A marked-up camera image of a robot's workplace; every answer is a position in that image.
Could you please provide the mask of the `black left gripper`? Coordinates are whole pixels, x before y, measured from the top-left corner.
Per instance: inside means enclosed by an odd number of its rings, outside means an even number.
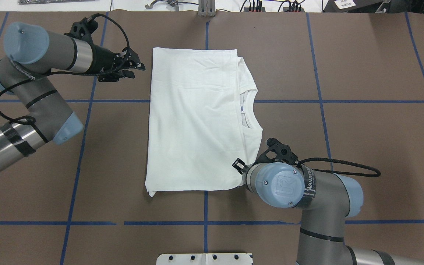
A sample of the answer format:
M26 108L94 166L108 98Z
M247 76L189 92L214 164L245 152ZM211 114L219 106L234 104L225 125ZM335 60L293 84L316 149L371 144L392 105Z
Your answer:
M115 53L107 48L94 44L92 34L99 24L96 17L84 17L74 22L65 35L72 39L74 44L74 58L66 71L74 75L97 77L99 82L118 82L123 78L135 78L133 69L145 71L146 66L141 62L139 55L130 47L128 37L115 20L105 17L118 27L125 38L126 47L122 52Z

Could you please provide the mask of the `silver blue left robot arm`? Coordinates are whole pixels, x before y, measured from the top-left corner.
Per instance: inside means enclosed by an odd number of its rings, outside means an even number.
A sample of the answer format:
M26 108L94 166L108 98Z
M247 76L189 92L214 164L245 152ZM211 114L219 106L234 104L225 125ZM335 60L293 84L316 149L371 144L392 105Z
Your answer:
M119 25L96 13L74 22L62 35L24 22L8 26L3 39L6 55L0 59L0 116L6 121L0 126L0 172L44 144L63 144L84 129L48 77L69 74L118 82L134 79L134 69L146 69L123 29L126 47L121 52L93 42L98 17Z

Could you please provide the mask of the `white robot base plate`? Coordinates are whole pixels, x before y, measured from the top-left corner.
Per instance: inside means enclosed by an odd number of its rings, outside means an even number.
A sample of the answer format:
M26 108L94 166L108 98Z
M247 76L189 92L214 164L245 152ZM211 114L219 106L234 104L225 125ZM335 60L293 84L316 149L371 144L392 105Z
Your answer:
M161 254L157 265L253 265L249 253L188 253Z

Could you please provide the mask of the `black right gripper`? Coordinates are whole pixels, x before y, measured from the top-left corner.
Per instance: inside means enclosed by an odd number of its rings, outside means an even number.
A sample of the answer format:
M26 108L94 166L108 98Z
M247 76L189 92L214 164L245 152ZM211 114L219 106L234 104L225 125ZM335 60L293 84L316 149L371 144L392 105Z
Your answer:
M266 145L268 148L256 158L254 163L247 165L242 159L237 158L233 162L232 167L240 174L244 174L258 164L271 164L277 162L282 162L291 166L298 164L298 156L293 153L289 145L281 143L276 138L267 139Z

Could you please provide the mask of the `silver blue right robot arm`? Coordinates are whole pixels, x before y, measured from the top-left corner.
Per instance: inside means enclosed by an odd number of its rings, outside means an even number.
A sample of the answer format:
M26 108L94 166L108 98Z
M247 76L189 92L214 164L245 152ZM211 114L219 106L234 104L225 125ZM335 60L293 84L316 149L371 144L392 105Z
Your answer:
M332 158L299 160L275 138L266 144L254 163L237 158L233 167L247 190L268 205L302 210L296 264L424 265L423 260L345 243L345 220L358 215L364 203L362 187L352 176L379 177L378 169Z

